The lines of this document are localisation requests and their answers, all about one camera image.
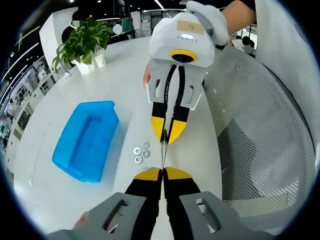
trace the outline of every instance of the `white wall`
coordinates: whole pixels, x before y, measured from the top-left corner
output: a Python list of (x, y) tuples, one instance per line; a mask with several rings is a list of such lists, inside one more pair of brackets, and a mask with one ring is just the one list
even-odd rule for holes
[(43, 53), (50, 69), (57, 48), (62, 44), (61, 35), (77, 10), (77, 7), (72, 7), (52, 13), (39, 31)]
[(141, 28), (141, 16), (139, 11), (133, 11), (131, 12), (132, 22), (133, 22), (133, 28), (140, 29)]

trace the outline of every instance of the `blue container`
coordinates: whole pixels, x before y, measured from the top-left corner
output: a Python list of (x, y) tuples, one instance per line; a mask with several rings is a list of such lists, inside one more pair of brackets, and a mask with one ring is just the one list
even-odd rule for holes
[(52, 162), (81, 182), (101, 181), (119, 119), (113, 101), (80, 103), (66, 123)]

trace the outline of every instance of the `ceiling light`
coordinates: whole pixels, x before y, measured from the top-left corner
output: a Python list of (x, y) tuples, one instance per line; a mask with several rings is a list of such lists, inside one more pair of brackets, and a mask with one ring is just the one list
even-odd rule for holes
[(98, 19), (97, 22), (104, 21), (104, 20), (118, 20), (118, 19), (121, 19), (121, 17), (110, 17), (110, 18)]
[(14, 65), (16, 65), (16, 63), (23, 58), (24, 55), (26, 55), (28, 52), (30, 52), (33, 48), (35, 48), (37, 45), (39, 44), (39, 42), (35, 45), (33, 45), (32, 47), (30, 47), (24, 54), (22, 54), (17, 61), (14, 62), (14, 64), (12, 64), (12, 66), (8, 69), (8, 71), (6, 71), (6, 73), (4, 74), (3, 78), (1, 79), (0, 84), (2, 83), (2, 81), (5, 79), (5, 77), (7, 76), (7, 74), (10, 72), (10, 70), (14, 67)]
[(159, 6), (161, 9), (165, 9), (158, 0), (154, 0), (154, 1), (155, 1), (156, 4), (158, 4), (158, 6)]
[(16, 78), (20, 75), (20, 73), (22, 73), (22, 71), (23, 71), (26, 67), (28, 67), (28, 65), (25, 65), (25, 66), (21, 69), (21, 71), (15, 76), (15, 78), (12, 80), (12, 82), (10, 83), (10, 85), (8, 86), (8, 88), (5, 90), (3, 96), (2, 96), (2, 98), (1, 98), (1, 100), (0, 100), (0, 103), (2, 103), (2, 101), (4, 100), (5, 95), (7, 94), (9, 88), (11, 87), (11, 85), (15, 82)]

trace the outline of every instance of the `metal washer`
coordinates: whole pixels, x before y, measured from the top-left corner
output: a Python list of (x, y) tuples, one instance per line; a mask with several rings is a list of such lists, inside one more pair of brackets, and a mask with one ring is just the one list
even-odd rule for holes
[(143, 162), (143, 158), (142, 158), (141, 156), (135, 156), (135, 157), (134, 157), (134, 162), (135, 162), (136, 164), (140, 164), (140, 163)]
[(144, 158), (148, 158), (148, 157), (150, 157), (150, 152), (148, 150), (145, 150), (145, 151), (143, 151), (142, 156)]
[(150, 147), (150, 142), (146, 141), (146, 142), (142, 143), (141, 147), (144, 149), (148, 149)]
[(133, 153), (135, 154), (135, 155), (140, 155), (141, 153), (142, 153), (142, 150), (141, 150), (141, 148), (140, 147), (135, 147), (134, 149), (133, 149)]

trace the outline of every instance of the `white table surface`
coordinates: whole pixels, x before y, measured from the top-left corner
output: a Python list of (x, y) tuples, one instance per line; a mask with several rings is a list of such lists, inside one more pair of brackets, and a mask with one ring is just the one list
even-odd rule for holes
[[(71, 229), (83, 212), (114, 192), (124, 192), (136, 174), (161, 166), (161, 146), (150, 121), (152, 104), (142, 87), (149, 42), (150, 38), (138, 38), (109, 45), (105, 67), (83, 76), (72, 69), (73, 76), (60, 79), (31, 116), (13, 164), (14, 189), (26, 213), (45, 233)], [(175, 73), (169, 101), (176, 78)], [(52, 163), (57, 141), (75, 107), (92, 101), (114, 101), (119, 118), (100, 183), (80, 182)], [(135, 164), (133, 148), (144, 141), (150, 142), (151, 156)], [(195, 111), (190, 111), (186, 129), (168, 146), (165, 165), (187, 171), (201, 191), (222, 197), (218, 142), (204, 94)], [(160, 212), (153, 239), (159, 239), (164, 229), (170, 231), (164, 222), (163, 201)]]

